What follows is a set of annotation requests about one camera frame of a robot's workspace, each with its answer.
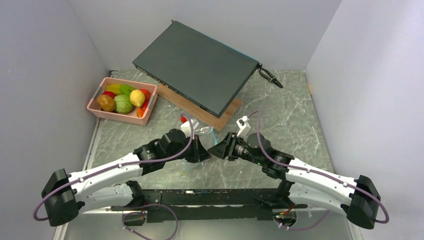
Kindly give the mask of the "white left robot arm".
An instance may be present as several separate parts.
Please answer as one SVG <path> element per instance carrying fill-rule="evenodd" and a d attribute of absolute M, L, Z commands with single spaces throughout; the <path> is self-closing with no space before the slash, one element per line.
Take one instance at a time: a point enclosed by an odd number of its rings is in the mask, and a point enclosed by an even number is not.
<path fill-rule="evenodd" d="M 184 159 L 200 163 L 211 155 L 198 135 L 173 128 L 161 138 L 141 145 L 119 159 L 85 171 L 52 173 L 41 191 L 44 218 L 52 227 L 75 219 L 90 210 L 120 206 L 139 209 L 145 196 L 133 178 L 162 169 L 166 162 Z"/>

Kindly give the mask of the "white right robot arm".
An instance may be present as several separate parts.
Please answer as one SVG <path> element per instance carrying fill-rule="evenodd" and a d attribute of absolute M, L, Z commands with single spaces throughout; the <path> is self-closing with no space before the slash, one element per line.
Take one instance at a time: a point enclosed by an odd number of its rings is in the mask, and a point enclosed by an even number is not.
<path fill-rule="evenodd" d="M 378 222 L 381 196 L 367 176 L 353 178 L 321 170 L 273 148 L 262 134 L 253 133 L 243 139 L 230 132 L 208 153 L 223 160 L 249 161 L 260 166 L 268 177 L 279 179 L 275 200 L 282 208 L 309 205 L 327 209 L 368 230 Z"/>

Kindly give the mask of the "red tomato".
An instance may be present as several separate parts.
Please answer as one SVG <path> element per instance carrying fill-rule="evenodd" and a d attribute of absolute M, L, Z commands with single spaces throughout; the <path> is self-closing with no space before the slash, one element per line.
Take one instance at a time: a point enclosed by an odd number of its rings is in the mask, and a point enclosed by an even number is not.
<path fill-rule="evenodd" d="M 141 88 L 140 91 L 143 93 L 143 95 L 145 97 L 145 101 L 146 102 L 149 101 L 152 94 L 145 88 Z"/>

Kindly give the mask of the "red apple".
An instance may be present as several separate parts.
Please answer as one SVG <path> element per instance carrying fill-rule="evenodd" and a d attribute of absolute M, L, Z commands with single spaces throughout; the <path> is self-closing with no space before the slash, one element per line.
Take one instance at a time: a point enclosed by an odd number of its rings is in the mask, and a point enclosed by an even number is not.
<path fill-rule="evenodd" d="M 109 96 L 109 97 L 111 97 L 112 99 L 114 99 L 115 98 L 115 94 L 113 93 L 113 92 L 111 92 L 111 91 L 104 91 L 103 93 L 102 93 L 102 95 L 106 95 L 106 96 Z"/>

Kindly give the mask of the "yellow lemon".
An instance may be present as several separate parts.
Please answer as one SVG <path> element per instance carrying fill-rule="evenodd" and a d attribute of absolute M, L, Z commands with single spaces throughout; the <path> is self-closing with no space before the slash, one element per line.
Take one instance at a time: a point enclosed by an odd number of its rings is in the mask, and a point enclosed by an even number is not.
<path fill-rule="evenodd" d="M 146 96 L 140 89 L 135 89 L 130 93 L 129 100 L 134 106 L 141 107 L 146 100 Z"/>

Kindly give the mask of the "brown potato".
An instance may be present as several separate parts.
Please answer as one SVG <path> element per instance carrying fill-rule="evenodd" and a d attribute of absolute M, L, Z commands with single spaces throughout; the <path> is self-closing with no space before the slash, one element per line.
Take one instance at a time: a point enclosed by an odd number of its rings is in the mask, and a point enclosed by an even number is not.
<path fill-rule="evenodd" d="M 102 94 L 96 99 L 97 104 L 105 112 L 113 112 L 116 109 L 116 102 L 109 95 Z"/>

